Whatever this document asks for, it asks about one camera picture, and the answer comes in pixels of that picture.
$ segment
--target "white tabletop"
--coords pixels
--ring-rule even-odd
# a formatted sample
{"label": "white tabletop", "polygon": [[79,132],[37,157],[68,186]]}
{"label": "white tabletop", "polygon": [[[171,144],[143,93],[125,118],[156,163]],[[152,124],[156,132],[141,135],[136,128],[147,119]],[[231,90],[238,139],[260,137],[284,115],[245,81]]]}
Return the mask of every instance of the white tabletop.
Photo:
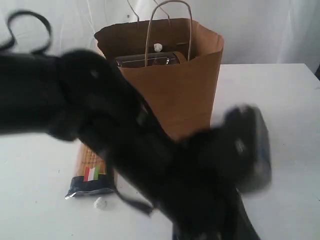
{"label": "white tabletop", "polygon": [[[244,203],[262,240],[320,239],[320,82],[303,64],[222,65],[213,107],[256,104],[270,134],[273,183]],[[65,200],[79,142],[44,134],[0,137],[0,238],[6,240],[170,240],[171,223],[106,197]],[[122,178],[121,191],[139,194]]]}

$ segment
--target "brown paper bag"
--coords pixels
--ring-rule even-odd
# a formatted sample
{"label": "brown paper bag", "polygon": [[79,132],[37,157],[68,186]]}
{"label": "brown paper bag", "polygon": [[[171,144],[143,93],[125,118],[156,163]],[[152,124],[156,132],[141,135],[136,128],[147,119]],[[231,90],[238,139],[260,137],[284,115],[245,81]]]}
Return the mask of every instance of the brown paper bag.
{"label": "brown paper bag", "polygon": [[[186,4],[191,19],[152,21],[157,8],[168,2]],[[94,37],[97,47],[111,60],[144,53],[147,56],[154,52],[152,47],[156,43],[163,45],[162,52],[180,52],[186,59],[190,56],[189,61],[181,64],[121,67],[120,70],[144,96],[172,138],[178,139],[210,126],[224,39],[193,21],[187,3],[164,1],[154,9],[150,21],[107,26]]]}

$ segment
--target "pasta package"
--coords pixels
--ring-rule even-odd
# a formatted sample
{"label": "pasta package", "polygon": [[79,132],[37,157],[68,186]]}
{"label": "pasta package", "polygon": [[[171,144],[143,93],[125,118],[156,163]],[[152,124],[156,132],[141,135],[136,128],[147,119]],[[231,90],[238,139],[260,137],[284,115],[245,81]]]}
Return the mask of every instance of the pasta package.
{"label": "pasta package", "polygon": [[82,144],[77,156],[75,175],[65,199],[87,195],[111,194],[115,173],[88,146]]}

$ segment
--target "white wall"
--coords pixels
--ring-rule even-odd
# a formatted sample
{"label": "white wall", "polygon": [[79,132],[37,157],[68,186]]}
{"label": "white wall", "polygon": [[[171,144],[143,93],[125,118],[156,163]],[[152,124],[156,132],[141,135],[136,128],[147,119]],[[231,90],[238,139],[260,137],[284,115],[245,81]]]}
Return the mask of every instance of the white wall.
{"label": "white wall", "polygon": [[[306,63],[315,71],[320,63],[320,1],[318,0],[186,0],[193,18],[225,38],[223,63]],[[155,3],[130,0],[141,20],[148,20]],[[52,54],[74,48],[94,49],[93,34],[107,25],[135,21],[126,0],[2,0],[0,41],[8,37],[5,19],[16,9],[31,9],[53,26]],[[187,17],[183,5],[164,6],[172,18]],[[157,18],[165,18],[159,11]],[[25,52],[46,38],[37,20],[13,25]]]}

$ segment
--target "italian flag label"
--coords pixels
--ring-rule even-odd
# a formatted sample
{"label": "italian flag label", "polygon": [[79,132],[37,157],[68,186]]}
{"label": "italian flag label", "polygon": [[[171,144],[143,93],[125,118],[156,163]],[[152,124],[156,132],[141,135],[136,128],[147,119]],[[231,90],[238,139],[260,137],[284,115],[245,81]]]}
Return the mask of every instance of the italian flag label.
{"label": "italian flag label", "polygon": [[84,170],[83,181],[89,182],[89,181],[93,181],[93,180],[98,180],[99,169],[100,169],[99,165],[95,166],[94,168],[89,168],[86,166],[85,170]]}

